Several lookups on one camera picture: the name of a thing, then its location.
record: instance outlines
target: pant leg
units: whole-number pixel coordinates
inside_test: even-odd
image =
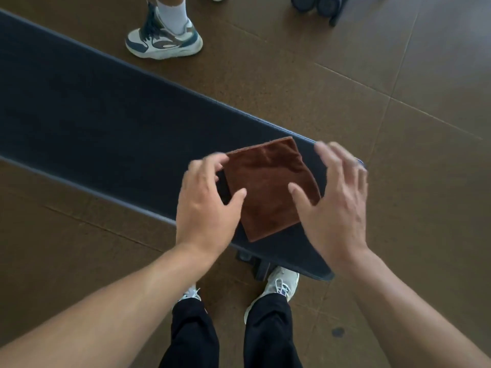
[[[195,298],[175,304],[171,343],[160,368],[218,368],[219,345],[212,320]]]
[[[261,297],[252,306],[245,326],[244,368],[301,366],[286,297],[278,293]]]

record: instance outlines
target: folded towel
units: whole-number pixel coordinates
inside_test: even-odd
[[[299,222],[288,183],[302,187],[312,204],[321,199],[314,176],[302,161],[292,137],[245,147],[227,154],[224,165],[230,193],[245,187],[241,222],[249,242]]]

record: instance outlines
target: black wheel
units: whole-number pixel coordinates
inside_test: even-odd
[[[317,12],[326,18],[336,15],[341,8],[343,0],[317,0]]]
[[[315,7],[316,0],[291,0],[292,5],[301,13],[312,10]]]

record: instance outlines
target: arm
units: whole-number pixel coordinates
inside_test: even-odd
[[[246,192],[238,191],[230,204],[222,204],[214,178],[227,160],[214,154],[189,165],[173,249],[4,346],[0,366],[129,366],[172,305],[232,239]]]
[[[328,167],[324,197],[312,206],[289,185],[305,233],[345,278],[390,364],[397,367],[491,367],[491,360],[404,284],[366,245],[367,171],[337,143],[316,143]]]

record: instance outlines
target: floor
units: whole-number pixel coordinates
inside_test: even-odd
[[[130,55],[145,0],[2,0],[0,7],[313,139],[370,171],[369,245],[491,354],[491,0],[350,0],[335,29],[289,0],[187,0],[199,55]],[[0,344],[173,245],[174,228],[0,164]],[[242,366],[242,314],[263,284],[227,250],[201,280],[220,365]],[[346,286],[301,278],[305,367],[387,366]],[[156,367],[166,318],[136,359]],[[334,337],[335,328],[344,328]]]

